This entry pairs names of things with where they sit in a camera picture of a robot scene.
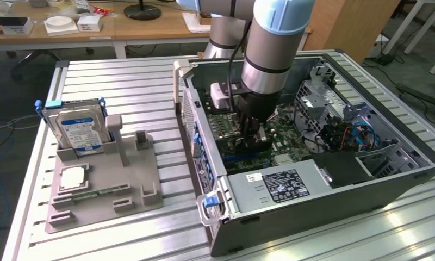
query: wooden table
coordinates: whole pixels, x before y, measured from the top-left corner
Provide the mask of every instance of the wooden table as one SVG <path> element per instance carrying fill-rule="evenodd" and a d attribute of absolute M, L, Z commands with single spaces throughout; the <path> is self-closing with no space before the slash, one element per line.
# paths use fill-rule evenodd
<path fill-rule="evenodd" d="M 116 57 L 126 57 L 124 47 L 142 44 L 180 44 L 189 42 L 208 42 L 208 33 L 193 34 L 188 31 L 181 18 L 181 10 L 176 3 L 157 5 L 162 15 L 152 21 L 137 21 L 124 16 L 124 8 L 134 3 L 93 3 L 102 8 L 112 8 L 116 16 L 102 17 L 100 32 L 48 36 L 44 20 L 48 14 L 57 12 L 57 8 L 33 8 L 28 2 L 14 2 L 13 12 L 17 16 L 30 17 L 37 23 L 30 35 L 16 36 L 0 33 L 0 51 L 60 49 L 77 47 L 112 46 Z"/>

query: hard drive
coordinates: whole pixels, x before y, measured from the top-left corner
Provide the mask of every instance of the hard drive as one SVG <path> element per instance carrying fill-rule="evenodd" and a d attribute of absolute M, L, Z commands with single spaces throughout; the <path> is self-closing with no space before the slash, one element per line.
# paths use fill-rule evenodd
<path fill-rule="evenodd" d="M 78 156 L 104 151 L 101 144 L 112 141 L 112 137 L 105 127 L 102 98 L 48 101 L 44 109 L 40 105 L 37 101 L 37 113 L 53 131 L 60 149 L 72 148 Z"/>

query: floor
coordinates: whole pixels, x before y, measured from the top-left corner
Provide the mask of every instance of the floor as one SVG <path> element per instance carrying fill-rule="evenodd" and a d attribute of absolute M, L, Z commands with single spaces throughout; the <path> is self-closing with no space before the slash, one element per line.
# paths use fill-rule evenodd
<path fill-rule="evenodd" d="M 385 35 L 392 35 L 403 18 L 389 20 L 383 31 Z M 405 31 L 401 41 L 409 32 L 419 26 L 412 23 Z M 189 55 L 203 51 L 205 43 L 181 44 L 181 45 L 158 45 L 132 48 L 128 58 L 161 57 L 170 55 Z M 54 53 L 64 60 L 90 60 L 90 59 L 113 59 L 114 53 L 112 48 L 94 48 L 94 54 L 88 55 L 84 48 L 56 50 Z M 52 80 L 54 61 L 49 57 L 38 57 L 30 65 L 21 70 L 22 81 L 14 82 L 9 77 L 9 69 L 28 52 L 18 52 L 18 56 L 10 59 L 4 52 L 0 52 L 0 119 L 14 119 L 20 116 L 34 113 L 34 100 L 44 100 L 46 97 L 48 87 Z M 428 31 L 422 42 L 418 44 L 412 54 L 404 55 L 397 51 L 399 56 L 404 60 L 404 64 L 396 62 L 387 66 L 380 66 L 393 82 L 405 84 L 412 88 L 424 91 L 435 96 L 435 76 L 428 73 L 435 63 L 435 33 Z M 373 61 L 367 60 L 367 64 L 375 65 Z M 396 91 L 393 84 L 387 80 L 384 74 L 376 68 L 367 68 L 369 73 L 377 78 L 387 88 Z M 404 96 L 403 100 L 420 114 L 423 114 L 423 105 L 412 97 Z M 430 119 L 435 121 L 435 107 L 430 105 Z M 16 127 L 32 126 L 38 118 L 29 118 L 18 123 Z M 6 135 L 9 129 L 1 129 L 0 135 Z M 30 157 L 32 146 L 34 142 L 37 128 L 16 130 L 13 133 L 13 146 L 9 151 L 0 157 L 0 179 L 4 184 L 4 190 L 9 199 L 9 216 L 0 224 L 0 258 L 9 232 L 13 210 L 16 208 L 21 183 L 26 171 L 26 164 Z M 5 213 L 4 197 L 0 192 L 0 219 Z"/>

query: red cable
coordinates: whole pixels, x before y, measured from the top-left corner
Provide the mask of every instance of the red cable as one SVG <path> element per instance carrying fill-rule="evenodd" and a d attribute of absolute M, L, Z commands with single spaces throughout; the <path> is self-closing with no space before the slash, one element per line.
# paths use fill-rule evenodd
<path fill-rule="evenodd" d="M 341 145 L 340 145 L 340 150 L 343 149 L 343 143 L 345 141 L 345 135 L 347 135 L 347 131 L 348 131 L 349 127 L 345 128 L 345 131 L 343 132 L 343 138 L 341 138 Z"/>

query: robotic arm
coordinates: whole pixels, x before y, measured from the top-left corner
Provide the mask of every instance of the robotic arm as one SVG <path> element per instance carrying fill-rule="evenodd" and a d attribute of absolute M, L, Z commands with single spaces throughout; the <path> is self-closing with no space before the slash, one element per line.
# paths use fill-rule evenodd
<path fill-rule="evenodd" d="M 245 91 L 239 92 L 236 112 L 240 132 L 251 137 L 248 147 L 268 147 L 272 141 L 265 138 L 264 125 L 275 111 L 315 0 L 177 0 L 177 3 L 212 13 L 213 17 L 223 16 L 220 24 L 212 24 L 211 32 L 211 44 L 219 48 L 232 51 L 236 48 L 235 37 L 233 41 L 223 39 L 224 44 L 217 43 L 224 30 L 235 32 L 239 28 L 225 24 L 237 24 L 236 19 L 252 21 L 240 85 Z"/>

